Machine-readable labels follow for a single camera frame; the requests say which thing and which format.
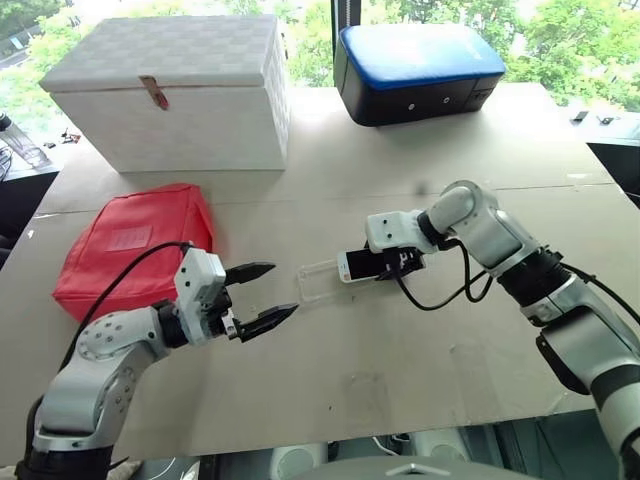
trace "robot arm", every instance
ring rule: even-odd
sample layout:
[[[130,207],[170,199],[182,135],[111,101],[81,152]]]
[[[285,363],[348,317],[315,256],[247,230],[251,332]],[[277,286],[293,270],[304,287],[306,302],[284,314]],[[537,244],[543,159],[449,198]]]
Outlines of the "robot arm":
[[[275,328],[297,308],[273,307],[245,324],[233,317],[226,287],[253,280],[274,266],[252,263],[225,272],[217,255],[190,248],[174,277],[175,304],[163,301],[91,323],[42,400],[33,450],[18,464],[18,478],[105,479],[113,445],[147,367],[172,348],[202,345],[222,334],[245,342]]]
[[[448,237],[458,236],[540,328],[537,347],[560,382],[593,396],[626,478],[640,478],[640,342],[583,280],[560,264],[560,255],[500,210],[493,194],[469,181],[455,182],[428,211],[369,216],[366,234],[374,253],[398,247],[435,253]]]

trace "blue case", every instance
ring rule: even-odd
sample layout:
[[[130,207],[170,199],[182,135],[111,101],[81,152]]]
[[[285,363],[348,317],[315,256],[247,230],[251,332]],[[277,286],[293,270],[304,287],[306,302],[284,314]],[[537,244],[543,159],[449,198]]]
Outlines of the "blue case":
[[[506,71],[464,25],[358,25],[340,32],[334,81],[351,118],[377,126],[479,110]]]

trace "white box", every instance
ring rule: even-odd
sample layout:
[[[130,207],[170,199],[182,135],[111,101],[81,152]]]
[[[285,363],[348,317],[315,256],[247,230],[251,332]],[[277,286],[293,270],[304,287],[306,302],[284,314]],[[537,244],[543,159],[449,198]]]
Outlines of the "white box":
[[[285,84],[273,15],[105,20],[40,82],[121,172],[284,169]]]

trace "smartphone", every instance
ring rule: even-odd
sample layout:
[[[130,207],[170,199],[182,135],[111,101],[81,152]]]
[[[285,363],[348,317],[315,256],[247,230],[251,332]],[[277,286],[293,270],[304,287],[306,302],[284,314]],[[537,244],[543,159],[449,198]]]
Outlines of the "smartphone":
[[[387,269],[384,255],[371,250],[338,253],[338,272],[344,283],[376,278]]]

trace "red bag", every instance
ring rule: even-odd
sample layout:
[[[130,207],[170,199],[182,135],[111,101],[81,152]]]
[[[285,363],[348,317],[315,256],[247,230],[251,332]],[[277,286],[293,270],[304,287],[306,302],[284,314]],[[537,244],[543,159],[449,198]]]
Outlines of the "red bag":
[[[71,247],[53,298],[81,321],[96,298],[145,250],[163,242],[191,241],[213,249],[213,226],[200,189],[184,183],[111,200]],[[94,318],[176,299],[177,247],[136,266],[102,303]]]

